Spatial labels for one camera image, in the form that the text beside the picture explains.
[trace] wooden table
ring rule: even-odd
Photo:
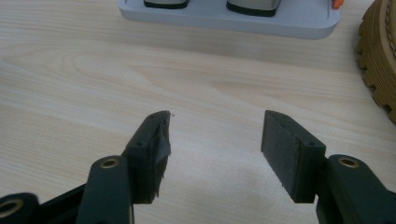
[[[365,161],[396,190],[396,126],[357,66],[361,17],[347,0],[320,40],[127,21],[109,0],[0,2],[0,196],[45,202],[120,154],[170,110],[160,198],[136,223],[318,223],[260,153],[265,110]]]

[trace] tan gear-like edge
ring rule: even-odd
[[[396,0],[375,0],[363,16],[359,66],[368,87],[374,87],[375,102],[390,109],[396,124]]]

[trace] black base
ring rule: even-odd
[[[273,10],[258,10],[247,7],[239,7],[229,2],[227,2],[227,8],[233,12],[237,12],[249,16],[273,17],[276,14],[276,8]]]
[[[180,8],[185,8],[189,4],[189,0],[185,1],[182,4],[156,4],[156,3],[150,3],[150,2],[145,2],[146,7],[156,7],[156,8],[167,8],[167,9],[180,9]]]

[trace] gray plastic base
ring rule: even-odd
[[[145,7],[143,0],[119,0],[122,16],[132,21],[152,21],[268,35],[321,39],[332,33],[340,19],[332,0],[281,0],[274,17],[231,12],[226,0],[190,0],[186,8]]]

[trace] orange object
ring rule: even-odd
[[[340,8],[341,5],[344,4],[344,0],[333,0],[332,2],[332,8],[333,9],[338,9]]]

